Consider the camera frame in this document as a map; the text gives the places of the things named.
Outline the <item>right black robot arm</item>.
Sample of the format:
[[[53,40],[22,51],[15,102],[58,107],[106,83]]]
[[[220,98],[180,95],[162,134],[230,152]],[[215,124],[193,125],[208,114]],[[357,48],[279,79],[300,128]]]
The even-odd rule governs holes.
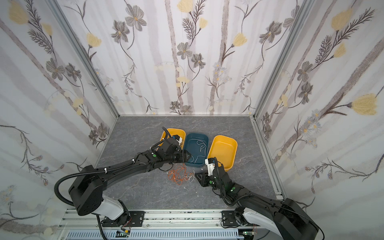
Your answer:
[[[219,191],[219,197],[228,207],[236,207],[236,221],[240,225],[263,227],[284,240],[314,240],[324,231],[293,200],[273,200],[233,182],[224,167],[209,164],[208,171],[197,173],[202,187]]]

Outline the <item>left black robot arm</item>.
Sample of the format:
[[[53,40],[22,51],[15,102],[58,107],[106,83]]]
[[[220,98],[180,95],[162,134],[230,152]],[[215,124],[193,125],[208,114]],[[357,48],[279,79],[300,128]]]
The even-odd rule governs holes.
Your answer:
[[[166,136],[144,152],[133,158],[104,168],[86,166],[79,173],[59,179],[54,186],[56,197],[63,203],[75,207],[79,216],[95,215],[102,239],[101,216],[109,220],[112,226],[120,227],[131,219],[130,212],[121,200],[114,200],[104,191],[114,184],[132,176],[161,169],[164,164],[186,163],[192,156],[182,148],[183,138],[163,128]]]

